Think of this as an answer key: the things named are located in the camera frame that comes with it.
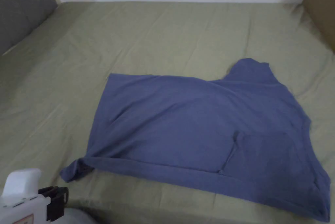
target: upholstered headboard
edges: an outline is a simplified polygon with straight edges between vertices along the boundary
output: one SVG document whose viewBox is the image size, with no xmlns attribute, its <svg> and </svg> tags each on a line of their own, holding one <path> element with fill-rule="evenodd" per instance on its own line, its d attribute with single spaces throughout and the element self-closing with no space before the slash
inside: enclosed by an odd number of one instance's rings
<svg viewBox="0 0 335 224">
<path fill-rule="evenodd" d="M 0 0 L 0 56 L 38 27 L 56 7 L 55 0 Z"/>
</svg>

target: fabric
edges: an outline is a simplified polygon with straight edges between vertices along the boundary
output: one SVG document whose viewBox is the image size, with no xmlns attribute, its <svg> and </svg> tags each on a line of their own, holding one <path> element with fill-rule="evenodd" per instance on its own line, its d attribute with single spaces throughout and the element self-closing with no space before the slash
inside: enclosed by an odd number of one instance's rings
<svg viewBox="0 0 335 224">
<path fill-rule="evenodd" d="M 56 7 L 56 0 L 0 0 L 0 55 L 37 28 Z"/>
<path fill-rule="evenodd" d="M 268 64 L 242 59 L 223 79 L 111 74 L 85 157 L 70 182 L 97 168 L 330 220 L 330 178 L 310 120 Z"/>
<path fill-rule="evenodd" d="M 67 186 L 68 207 L 84 209 L 99 224 L 319 223 L 248 200 L 97 169 L 71 183 L 59 176 L 86 153 L 110 73 L 210 81 L 247 57 L 268 62 L 310 117 L 311 143 L 331 178 L 334 202 L 334 54 L 303 6 L 282 4 L 60 4 L 0 57 L 0 188 L 13 170 L 39 168 L 40 188 Z"/>
</svg>

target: shirt sleeve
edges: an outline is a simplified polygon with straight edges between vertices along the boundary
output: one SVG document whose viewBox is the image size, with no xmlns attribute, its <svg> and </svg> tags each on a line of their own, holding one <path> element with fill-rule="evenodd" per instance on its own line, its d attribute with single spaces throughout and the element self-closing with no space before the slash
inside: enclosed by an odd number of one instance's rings
<svg viewBox="0 0 335 224">
<path fill-rule="evenodd" d="M 225 81 L 241 81 L 260 84 L 278 84 L 269 64 L 251 58 L 239 60 L 224 79 Z"/>
</svg>

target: label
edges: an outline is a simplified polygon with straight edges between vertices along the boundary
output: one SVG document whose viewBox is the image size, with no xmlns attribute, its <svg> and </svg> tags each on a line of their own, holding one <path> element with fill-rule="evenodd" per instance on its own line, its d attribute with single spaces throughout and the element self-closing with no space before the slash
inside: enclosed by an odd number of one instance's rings
<svg viewBox="0 0 335 224">
<path fill-rule="evenodd" d="M 34 223 L 34 215 L 30 214 L 27 217 L 14 222 L 13 224 L 33 224 Z"/>
</svg>

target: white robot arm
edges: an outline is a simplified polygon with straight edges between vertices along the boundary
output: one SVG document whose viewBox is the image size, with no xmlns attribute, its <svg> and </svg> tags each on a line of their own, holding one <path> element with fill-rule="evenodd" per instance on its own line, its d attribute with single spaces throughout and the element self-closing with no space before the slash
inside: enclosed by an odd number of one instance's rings
<svg viewBox="0 0 335 224">
<path fill-rule="evenodd" d="M 64 215 L 67 187 L 38 189 L 39 169 L 12 172 L 0 197 L 0 224 L 46 224 Z"/>
</svg>

